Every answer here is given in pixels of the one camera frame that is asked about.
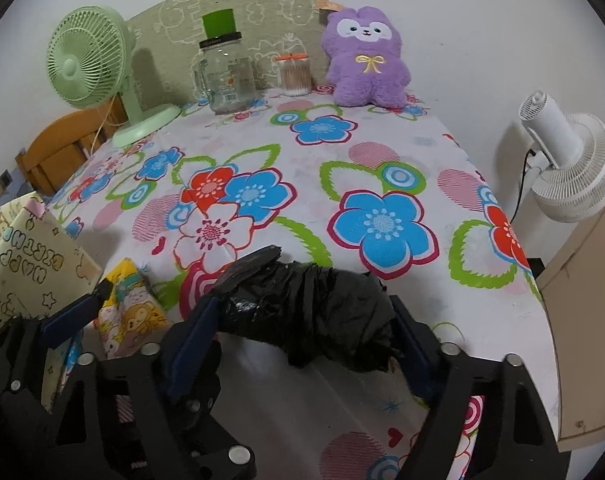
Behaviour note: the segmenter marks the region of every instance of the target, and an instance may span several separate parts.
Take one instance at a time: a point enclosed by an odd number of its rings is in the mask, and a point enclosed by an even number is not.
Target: cartoon wrapping paper
[[[134,262],[125,258],[105,278],[114,284],[98,314],[107,358],[133,354],[143,344],[159,342],[171,326]]]
[[[0,327],[9,317],[50,316],[91,292],[102,269],[33,192],[0,208]],[[42,405],[50,409],[69,343],[49,351]]]

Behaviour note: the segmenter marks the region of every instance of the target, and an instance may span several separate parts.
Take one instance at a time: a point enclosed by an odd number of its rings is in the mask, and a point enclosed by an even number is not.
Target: fan base
[[[160,105],[151,108],[142,113],[142,120],[139,123],[126,123],[118,128],[112,143],[116,148],[124,148],[133,144],[169,124],[180,115],[180,111],[181,109],[175,105]]]

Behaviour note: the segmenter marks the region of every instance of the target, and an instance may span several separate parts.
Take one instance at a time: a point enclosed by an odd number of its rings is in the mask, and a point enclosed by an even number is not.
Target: yellow bow
[[[359,56],[355,57],[355,61],[357,63],[367,63],[367,66],[365,67],[364,71],[362,72],[367,73],[370,72],[371,70],[373,70],[375,73],[380,74],[380,70],[378,70],[378,67],[376,66],[376,63],[380,63],[383,64],[384,58],[382,56],[365,56],[364,54],[360,54]]]

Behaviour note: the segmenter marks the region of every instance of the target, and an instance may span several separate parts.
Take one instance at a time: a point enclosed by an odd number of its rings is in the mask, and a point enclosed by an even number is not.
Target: white air circulator fan
[[[520,107],[522,125],[541,150],[527,160],[522,197],[533,192],[543,213],[579,222],[605,207],[605,125],[591,114],[568,114],[538,90]]]

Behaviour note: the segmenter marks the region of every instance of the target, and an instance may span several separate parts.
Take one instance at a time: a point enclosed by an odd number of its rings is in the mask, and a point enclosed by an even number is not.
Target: patterned wall sticker
[[[141,12],[128,25],[137,38],[132,61],[135,88],[144,109],[160,103],[187,105],[198,100],[194,67],[205,40],[203,14],[232,8],[242,41],[256,68],[258,86],[277,85],[274,57],[307,53],[312,72],[324,82],[323,26],[315,0],[166,0]]]

